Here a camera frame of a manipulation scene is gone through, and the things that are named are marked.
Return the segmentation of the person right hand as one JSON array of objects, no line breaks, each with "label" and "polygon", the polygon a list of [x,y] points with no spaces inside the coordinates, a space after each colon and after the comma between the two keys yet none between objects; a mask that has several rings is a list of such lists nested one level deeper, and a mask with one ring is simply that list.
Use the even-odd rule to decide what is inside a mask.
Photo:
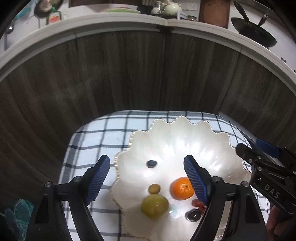
[{"label": "person right hand", "polygon": [[268,240],[295,240],[295,214],[287,215],[275,205],[266,223]]}]

